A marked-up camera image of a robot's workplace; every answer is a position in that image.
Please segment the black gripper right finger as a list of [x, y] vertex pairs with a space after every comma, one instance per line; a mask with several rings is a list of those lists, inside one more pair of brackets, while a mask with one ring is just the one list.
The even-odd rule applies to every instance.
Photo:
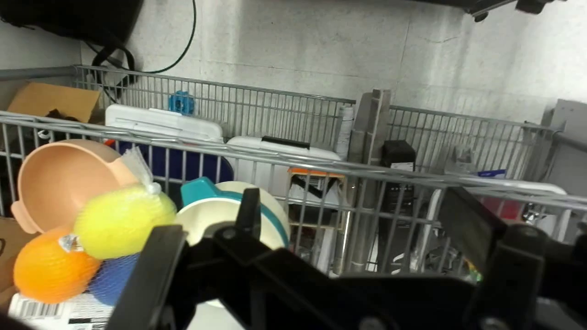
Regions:
[[480, 274], [464, 325], [471, 330], [530, 330], [543, 285], [543, 239], [508, 226], [456, 187], [444, 193], [438, 220], [451, 244]]

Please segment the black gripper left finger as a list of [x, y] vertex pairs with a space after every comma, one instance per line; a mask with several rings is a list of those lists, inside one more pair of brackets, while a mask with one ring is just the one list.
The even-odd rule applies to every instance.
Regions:
[[150, 231], [106, 330], [176, 330], [168, 292], [183, 250], [185, 233], [179, 226]]

